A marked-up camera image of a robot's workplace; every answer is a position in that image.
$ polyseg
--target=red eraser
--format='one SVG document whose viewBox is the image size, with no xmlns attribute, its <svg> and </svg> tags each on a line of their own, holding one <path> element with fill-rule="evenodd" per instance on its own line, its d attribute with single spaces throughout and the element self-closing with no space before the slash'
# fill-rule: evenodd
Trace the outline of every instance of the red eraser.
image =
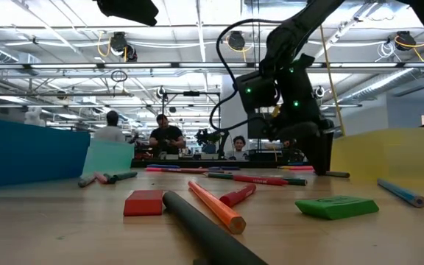
<svg viewBox="0 0 424 265">
<path fill-rule="evenodd" d="M 134 191 L 125 200 L 124 216 L 161 215 L 163 191 Z"/>
</svg>

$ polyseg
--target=person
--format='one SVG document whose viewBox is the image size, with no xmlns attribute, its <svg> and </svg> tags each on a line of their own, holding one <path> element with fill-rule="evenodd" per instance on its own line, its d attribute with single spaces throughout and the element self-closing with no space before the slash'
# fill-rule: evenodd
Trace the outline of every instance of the person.
<svg viewBox="0 0 424 265">
<path fill-rule="evenodd" d="M 160 114 L 156 117 L 158 128 L 152 131 L 149 143 L 157 146 L 169 155 L 178 155 L 180 148 L 185 148 L 183 133 L 180 128 L 169 125 L 168 117 Z"/>
<path fill-rule="evenodd" d="M 225 154 L 225 157 L 228 160 L 248 160 L 248 154 L 243 151 L 243 147 L 245 146 L 245 140 L 243 136 L 236 136 L 233 139 L 233 148 L 235 150 L 228 151 Z"/>
<path fill-rule="evenodd" d="M 125 136 L 121 129 L 117 127 L 119 115 L 111 110 L 106 115 L 107 126 L 97 130 L 94 133 L 94 139 L 114 142 L 125 142 Z"/>
</svg>

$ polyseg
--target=desk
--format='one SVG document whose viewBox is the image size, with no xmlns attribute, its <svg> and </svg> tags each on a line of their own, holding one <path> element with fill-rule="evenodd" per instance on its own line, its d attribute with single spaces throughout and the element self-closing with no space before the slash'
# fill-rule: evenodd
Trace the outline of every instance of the desk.
<svg viewBox="0 0 424 265">
<path fill-rule="evenodd" d="M 0 188 L 1 264 L 192 264 L 200 257 L 188 235 L 167 213 L 122 216 L 132 190 L 176 191 L 207 217 L 219 220 L 191 191 L 197 181 L 216 196 L 246 183 L 202 175 L 144 172 L 115 185 L 77 187 L 77 180 Z M 277 169 L 248 174 L 290 175 Z M 424 264 L 424 208 L 417 209 L 375 181 L 301 174 L 308 186 L 257 185 L 234 207 L 247 228 L 236 238 L 269 264 Z M 416 191 L 424 196 L 424 186 Z M 326 221 L 302 215 L 296 199 L 334 194 L 373 198 L 378 213 Z"/>
</svg>

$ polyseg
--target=wire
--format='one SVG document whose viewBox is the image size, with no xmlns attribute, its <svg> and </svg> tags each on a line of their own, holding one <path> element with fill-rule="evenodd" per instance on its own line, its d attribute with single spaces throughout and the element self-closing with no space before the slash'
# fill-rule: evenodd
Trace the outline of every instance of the wire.
<svg viewBox="0 0 424 265">
<path fill-rule="evenodd" d="M 420 53 L 418 52 L 417 48 L 413 48 L 413 50 L 414 50 L 414 51 L 415 51 L 415 53 L 417 54 L 418 58 L 419 58 L 422 62 L 424 62 L 424 59 L 423 59 L 423 57 L 421 57 L 421 55 L 420 55 Z"/>
<path fill-rule="evenodd" d="M 339 119 L 339 124 L 342 128 L 342 134 L 343 136 L 346 136 L 345 126 L 343 125 L 342 113 L 341 113 L 341 110 L 339 109 L 338 96 L 336 95 L 335 85 L 333 84 L 333 80 L 331 78 L 330 62 L 328 60 L 327 45 L 325 44 L 325 36 L 323 35 L 322 25 L 320 25 L 320 35 L 322 36 L 323 50 L 325 51 L 325 62 L 327 63 L 328 79 L 330 79 L 331 94 L 333 96 L 333 100 L 335 101 L 336 112 L 338 113 L 338 119 Z"/>
<path fill-rule="evenodd" d="M 230 99 L 232 99 L 238 93 L 238 89 L 236 88 L 235 76 L 233 75 L 233 72 L 230 69 L 230 67 L 228 66 L 227 62 L 225 62 L 225 59 L 222 56 L 222 53 L 220 52 L 220 42 L 221 42 L 221 39 L 225 36 L 225 34 L 227 34 L 227 32 L 229 32 L 234 27 L 240 26 L 240 25 L 245 24 L 245 23 L 250 23 L 250 22 L 253 22 L 253 21 L 259 21 L 259 22 L 263 22 L 263 23 L 276 23 L 276 24 L 281 24 L 282 23 L 282 21 L 271 21 L 271 20 L 267 20 L 267 19 L 249 18 L 249 19 L 244 19 L 242 21 L 238 21 L 238 22 L 236 22 L 234 24 L 231 24 L 226 29 L 224 29 L 222 31 L 222 33 L 220 33 L 219 37 L 217 38 L 216 44 L 215 44 L 215 49 L 217 51 L 217 55 L 219 56 L 220 62 L 223 63 L 225 69 L 227 70 L 227 73 L 230 75 L 230 78 L 232 79 L 232 82 L 233 82 L 233 92 L 231 93 L 231 95 L 229 95 L 228 97 L 226 97 L 223 100 L 221 100 L 220 102 L 218 102 L 217 105 L 215 105 L 212 108 L 211 115 L 209 116 L 209 123 L 211 124 L 211 127 L 214 128 L 215 130 L 218 130 L 218 131 L 233 130 L 235 128 L 240 127 L 243 124 L 246 124 L 247 122 L 254 121 L 254 120 L 257 120 L 257 119 L 263 120 L 262 117 L 253 117 L 251 119 L 247 119 L 246 121 L 239 122 L 238 124 L 235 124 L 235 125 L 233 125 L 231 127 L 228 127 L 228 128 L 219 128 L 219 127 L 215 126 L 215 124 L 213 124 L 213 115 L 216 112 L 217 108 L 219 108 L 220 105 L 222 105 L 225 102 L 227 102 Z"/>
<path fill-rule="evenodd" d="M 395 37 L 395 39 L 394 39 L 395 43 L 398 44 L 398 45 L 404 46 L 404 47 L 408 47 L 408 48 L 420 48 L 420 47 L 423 47 L 424 46 L 424 44 L 419 44 L 419 45 L 408 45 L 408 44 L 404 44 L 404 43 L 399 42 L 397 40 L 398 38 L 399 38 L 399 36 Z"/>
<path fill-rule="evenodd" d="M 109 56 L 109 53 L 110 53 L 110 37 L 109 37 L 109 43 L 107 44 L 107 54 L 103 54 L 101 52 L 101 48 L 99 47 L 99 43 L 101 42 L 102 34 L 103 34 L 103 32 L 99 32 L 99 39 L 97 41 L 97 51 L 98 51 L 99 55 L 101 55 L 103 57 L 107 57 L 107 56 Z"/>
</svg>

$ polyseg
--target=man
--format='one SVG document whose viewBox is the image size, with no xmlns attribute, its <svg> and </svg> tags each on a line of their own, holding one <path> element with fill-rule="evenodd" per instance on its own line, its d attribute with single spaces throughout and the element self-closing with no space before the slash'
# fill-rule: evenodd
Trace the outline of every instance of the man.
<svg viewBox="0 0 424 265">
<path fill-rule="evenodd" d="M 115 142 L 125 142 L 125 136 L 117 127 L 119 122 L 119 115 L 114 110 L 111 110 L 106 115 L 107 126 L 97 130 L 94 133 L 94 138 L 96 140 L 103 141 L 115 141 Z"/>
<path fill-rule="evenodd" d="M 178 155 L 179 149 L 186 147 L 180 128 L 170 126 L 168 118 L 164 114 L 158 115 L 156 122 L 158 128 L 154 129 L 150 135 L 150 145 L 159 147 L 161 151 L 169 155 Z"/>
</svg>

